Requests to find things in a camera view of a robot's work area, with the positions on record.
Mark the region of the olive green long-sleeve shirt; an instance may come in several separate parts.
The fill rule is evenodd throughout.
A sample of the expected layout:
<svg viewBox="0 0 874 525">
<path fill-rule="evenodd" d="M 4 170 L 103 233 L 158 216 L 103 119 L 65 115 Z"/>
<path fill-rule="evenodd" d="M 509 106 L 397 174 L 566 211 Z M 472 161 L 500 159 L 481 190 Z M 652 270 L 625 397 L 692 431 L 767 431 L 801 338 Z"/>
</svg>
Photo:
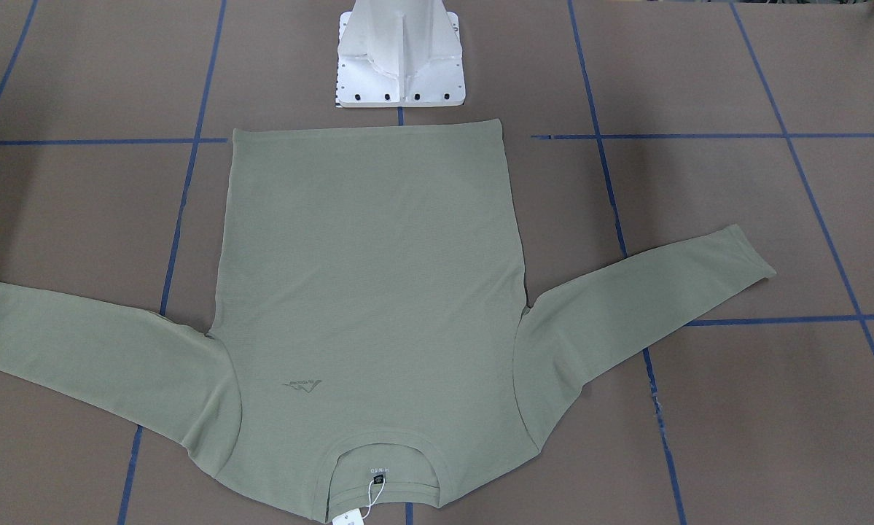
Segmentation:
<svg viewBox="0 0 874 525">
<path fill-rule="evenodd" d="M 532 461 L 587 382 L 774 275 L 733 224 L 530 303 L 498 120 L 236 130 L 211 329 L 0 282 L 0 371 L 326 523 Z"/>
</svg>

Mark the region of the white paper price tag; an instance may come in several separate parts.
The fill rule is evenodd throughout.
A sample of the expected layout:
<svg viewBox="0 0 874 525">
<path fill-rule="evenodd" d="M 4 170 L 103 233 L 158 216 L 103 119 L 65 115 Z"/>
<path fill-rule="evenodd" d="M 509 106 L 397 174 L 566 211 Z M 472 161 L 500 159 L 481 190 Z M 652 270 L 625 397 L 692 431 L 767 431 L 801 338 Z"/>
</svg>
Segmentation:
<svg viewBox="0 0 874 525">
<path fill-rule="evenodd" d="M 364 513 L 359 508 L 346 511 L 331 519 L 331 525 L 364 525 Z"/>
</svg>

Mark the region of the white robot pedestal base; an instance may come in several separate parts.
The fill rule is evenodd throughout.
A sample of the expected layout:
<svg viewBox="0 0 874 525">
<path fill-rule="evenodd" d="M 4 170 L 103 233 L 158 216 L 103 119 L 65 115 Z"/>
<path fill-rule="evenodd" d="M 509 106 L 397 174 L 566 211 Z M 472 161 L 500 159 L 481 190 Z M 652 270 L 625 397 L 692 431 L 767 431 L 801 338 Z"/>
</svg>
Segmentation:
<svg viewBox="0 0 874 525">
<path fill-rule="evenodd" d="M 335 104 L 431 109 L 467 97 L 456 13 L 442 1 L 356 1 L 340 14 Z"/>
</svg>

